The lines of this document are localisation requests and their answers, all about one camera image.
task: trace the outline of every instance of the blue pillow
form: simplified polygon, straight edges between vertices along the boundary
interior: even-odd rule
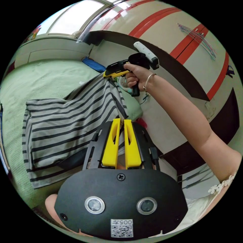
[[[103,73],[106,70],[106,67],[88,57],[85,57],[82,62],[99,73]]]

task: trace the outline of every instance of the human hand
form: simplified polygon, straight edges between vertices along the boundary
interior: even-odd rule
[[[126,63],[124,65],[125,69],[130,70],[131,72],[126,74],[127,85],[129,88],[132,88],[138,82],[138,88],[140,91],[144,91],[144,86],[149,75],[153,74],[150,70]]]

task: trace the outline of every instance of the wire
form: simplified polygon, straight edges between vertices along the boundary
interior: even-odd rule
[[[140,105],[143,104],[146,100],[148,100],[149,97],[150,97],[150,94],[146,93],[146,96],[143,98],[143,102],[140,103]]]
[[[197,185],[198,183],[201,183],[201,182],[203,182],[203,181],[206,181],[206,180],[212,178],[213,176],[214,176],[214,174],[213,174],[212,176],[210,176],[209,178],[206,178],[206,179],[204,179],[204,180],[203,180],[203,178],[201,178],[200,180],[198,180],[198,181],[196,181],[196,182],[193,182],[193,183],[187,185],[186,187],[183,187],[182,189],[189,188],[189,187],[192,187],[192,186],[194,186],[194,185]]]
[[[185,180],[189,180],[189,179],[191,179],[191,178],[193,178],[193,177],[195,177],[195,176],[197,176],[197,175],[200,175],[200,174],[202,174],[202,173],[204,173],[204,172],[210,170],[210,168],[208,168],[208,169],[202,171],[205,167],[203,167],[199,172],[197,172],[197,173],[195,173],[195,174],[193,174],[193,175],[187,177],[186,179],[178,181],[178,183],[183,182],[183,181],[185,181]]]

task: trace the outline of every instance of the white lace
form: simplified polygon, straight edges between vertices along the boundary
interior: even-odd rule
[[[230,175],[230,177],[228,178],[228,180],[224,180],[222,183],[212,186],[208,192],[210,192],[211,194],[219,194],[221,192],[221,190],[223,189],[223,187],[225,186],[230,186],[230,184],[232,183],[233,179],[235,178],[236,173],[232,176]]]

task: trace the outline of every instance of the glass pane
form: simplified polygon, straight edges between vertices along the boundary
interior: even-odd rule
[[[62,14],[70,6],[67,6],[67,7],[61,9],[60,11],[56,12],[55,14],[53,14],[52,16],[50,16],[48,19],[46,19],[45,21],[43,21],[40,24],[41,25],[41,29],[39,30],[39,32],[37,33],[37,35],[45,34],[48,31],[48,29],[50,28],[50,26],[53,24],[53,22],[60,16],[60,14]]]
[[[104,4],[92,0],[83,0],[75,4],[52,27],[50,33],[72,34],[80,30],[86,20]]]

